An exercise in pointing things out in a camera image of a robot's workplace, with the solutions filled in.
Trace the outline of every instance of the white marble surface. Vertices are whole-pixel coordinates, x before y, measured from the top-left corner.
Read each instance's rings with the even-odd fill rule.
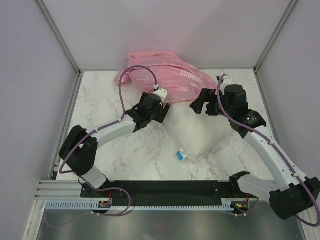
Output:
[[[252,70],[204,70],[215,78],[228,74],[247,92],[249,107],[267,121],[266,110]],[[77,97],[70,129],[90,127],[114,120],[121,115],[116,71],[85,72]],[[132,85],[123,85],[126,109],[138,103],[141,93]],[[95,164],[110,180],[228,180],[246,170],[264,180],[273,179],[258,154],[236,133],[221,141],[195,164],[180,162],[175,155],[176,142],[165,126],[152,122],[148,127],[115,139],[101,147]],[[77,180],[75,174],[57,176],[58,180]]]

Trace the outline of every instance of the metal frame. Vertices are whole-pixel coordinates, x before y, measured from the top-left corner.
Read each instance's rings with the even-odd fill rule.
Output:
[[[70,96],[70,100],[68,102],[68,108],[65,113],[65,117],[63,120],[63,126],[60,130],[60,138],[58,140],[58,143],[55,146],[54,149],[54,155],[52,159],[52,169],[48,176],[48,179],[55,179],[55,173],[58,172],[59,169],[59,149],[62,146],[64,140],[66,139],[68,129],[70,126],[70,122],[72,119],[73,111],[76,105],[77,96],[80,90],[82,78],[83,78],[83,72],[84,70],[80,70],[75,59],[73,58],[70,49],[68,48],[66,42],[64,41],[64,38],[62,37],[59,29],[57,28],[47,6],[43,2],[43,0],[34,0],[37,7],[40,9],[43,17],[45,18],[48,26],[50,27],[54,37],[58,41],[60,47],[62,48],[63,52],[65,53],[66,57],[68,58],[70,64],[72,65],[73,69],[77,73],[77,79],[74,83],[73,91]],[[264,59],[268,55],[269,50],[271,49],[273,43],[278,38],[279,34],[283,30],[287,20],[289,19],[290,15],[293,13],[295,7],[297,6],[299,0],[291,0],[288,7],[286,8],[285,12],[283,13],[278,25],[276,26],[272,36],[270,37],[266,47],[264,48],[259,60],[257,61],[256,66],[253,68],[254,75],[259,87],[259,91],[261,93],[261,97],[263,100],[263,104],[266,108],[267,117],[270,122],[270,127],[273,132],[273,135],[275,139],[278,141],[277,137],[277,130],[274,124],[274,120],[272,118],[272,115],[270,114],[270,110],[267,104],[267,100],[265,97],[265,93],[262,87],[261,80],[258,77],[257,72],[259,71],[261,65],[264,62]],[[241,68],[233,68],[233,67],[227,67],[227,68],[211,68],[211,69],[251,69],[251,67],[241,67]],[[102,69],[87,69],[86,71],[103,71]],[[27,226],[23,235],[23,239],[25,240],[35,240],[37,239],[39,230],[40,230],[40,224],[43,218],[44,210],[47,204],[47,201],[50,200],[72,200],[72,201],[79,201],[80,199],[80,193],[81,193],[81,185],[77,181],[56,181],[56,180],[42,180],[39,183],[38,190],[36,192],[36,196],[34,198],[34,203],[32,206],[32,210],[27,222]],[[242,198],[234,198],[230,199],[232,201],[239,201],[242,200]],[[306,219],[307,221],[311,221],[311,210],[305,211],[300,214],[301,217]],[[312,227],[307,227],[305,225],[302,226],[303,230],[305,232],[305,235],[307,239],[312,240],[319,240],[318,235],[316,234],[316,230]]]

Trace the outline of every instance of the pink cloth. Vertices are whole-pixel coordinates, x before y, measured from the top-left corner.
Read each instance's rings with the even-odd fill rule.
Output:
[[[155,74],[158,85],[168,90],[166,101],[176,103],[195,100],[202,88],[217,89],[217,85],[208,75],[184,62],[172,51],[139,51],[128,54],[127,68],[134,65],[149,67]],[[119,71],[113,80],[119,85]],[[126,73],[122,83],[133,82],[142,92],[150,93],[155,80],[151,73],[143,68],[132,69]]]

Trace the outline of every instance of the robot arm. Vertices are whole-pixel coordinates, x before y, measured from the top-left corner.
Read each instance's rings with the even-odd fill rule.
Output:
[[[209,116],[224,115],[218,103],[216,90],[203,88],[200,96],[190,104],[190,107],[196,114],[200,114],[204,102],[208,102],[205,113]],[[236,84],[226,86],[224,88],[224,95],[221,97],[221,102],[223,108],[232,119],[257,130],[271,140],[271,142],[268,142],[259,134],[229,120],[232,129],[238,132],[253,147],[274,177],[274,182],[270,182],[254,177],[246,171],[239,172],[230,177],[233,190],[254,195],[270,203],[273,211],[284,220],[311,208],[313,206],[312,200],[296,176],[298,175],[304,181],[315,199],[317,199],[320,193],[319,180],[316,177],[309,179],[290,160],[275,141],[271,131],[267,128],[266,121],[258,112],[249,109],[247,93],[243,87]],[[295,170],[295,174],[291,172],[289,166],[272,145],[275,145],[285,156],[289,165]]]
[[[152,120],[162,124],[170,109],[170,104],[164,105],[167,95],[168,91],[164,88],[158,88],[153,93],[144,92],[140,102],[127,110],[122,120],[101,130],[98,129],[108,123],[87,129],[79,125],[73,127],[59,151],[59,156],[65,160],[76,144],[95,130],[95,133],[89,136],[70,156],[67,165],[77,176],[85,179],[96,189],[100,188],[109,180],[95,165],[97,150],[118,137],[145,128]]]

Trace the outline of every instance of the gray wall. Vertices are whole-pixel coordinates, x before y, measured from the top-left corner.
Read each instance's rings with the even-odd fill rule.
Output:
[[[76,74],[32,0],[0,7],[0,238],[22,238]]]
[[[258,71],[280,144],[307,175],[318,178],[319,12],[319,0],[299,1]]]
[[[253,68],[290,0],[44,0],[80,69],[172,50],[198,68]]]

